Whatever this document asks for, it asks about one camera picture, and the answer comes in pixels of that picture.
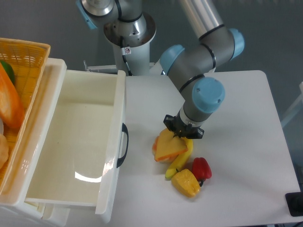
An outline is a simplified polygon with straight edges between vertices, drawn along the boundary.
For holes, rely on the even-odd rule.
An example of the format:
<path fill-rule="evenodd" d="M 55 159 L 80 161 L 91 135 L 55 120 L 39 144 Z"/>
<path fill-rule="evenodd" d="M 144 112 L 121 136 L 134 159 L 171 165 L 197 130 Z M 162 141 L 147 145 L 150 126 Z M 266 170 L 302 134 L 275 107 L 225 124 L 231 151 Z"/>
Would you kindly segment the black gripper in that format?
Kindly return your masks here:
<path fill-rule="evenodd" d="M 176 115 L 171 116 L 169 114 L 164 117 L 164 125 L 166 128 L 173 133 L 173 137 L 185 137 L 187 139 L 202 139 L 204 130 L 198 127 L 194 127 L 192 124 L 185 124 L 181 118 Z"/>

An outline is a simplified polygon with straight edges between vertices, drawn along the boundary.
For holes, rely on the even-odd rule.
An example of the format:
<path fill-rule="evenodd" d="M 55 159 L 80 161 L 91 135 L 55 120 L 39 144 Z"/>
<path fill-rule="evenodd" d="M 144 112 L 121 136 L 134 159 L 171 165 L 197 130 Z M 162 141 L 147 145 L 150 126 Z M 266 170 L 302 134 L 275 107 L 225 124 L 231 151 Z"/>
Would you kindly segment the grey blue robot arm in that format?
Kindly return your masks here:
<path fill-rule="evenodd" d="M 76 4 L 89 28 L 103 30 L 113 47 L 117 70 L 128 76 L 149 72 L 156 25 L 140 0 L 79 0 Z M 185 100 L 177 115 L 166 115 L 163 122 L 175 136 L 200 139 L 201 125 L 225 96 L 222 84 L 205 74 L 241 54 L 245 42 L 238 30 L 225 27 L 212 1 L 182 0 L 180 5 L 199 44 L 189 51 L 174 45 L 160 57 L 162 71 Z"/>

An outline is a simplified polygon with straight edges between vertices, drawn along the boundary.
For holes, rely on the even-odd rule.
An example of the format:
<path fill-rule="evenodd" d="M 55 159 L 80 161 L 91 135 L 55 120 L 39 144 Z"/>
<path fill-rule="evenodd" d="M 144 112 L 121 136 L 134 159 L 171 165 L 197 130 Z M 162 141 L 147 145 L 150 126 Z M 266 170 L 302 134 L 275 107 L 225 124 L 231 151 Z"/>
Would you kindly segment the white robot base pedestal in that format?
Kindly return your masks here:
<path fill-rule="evenodd" d="M 136 21 L 115 20 L 104 25 L 104 34 L 111 43 L 115 64 L 128 76 L 149 74 L 150 42 L 156 34 L 153 18 L 143 12 Z"/>

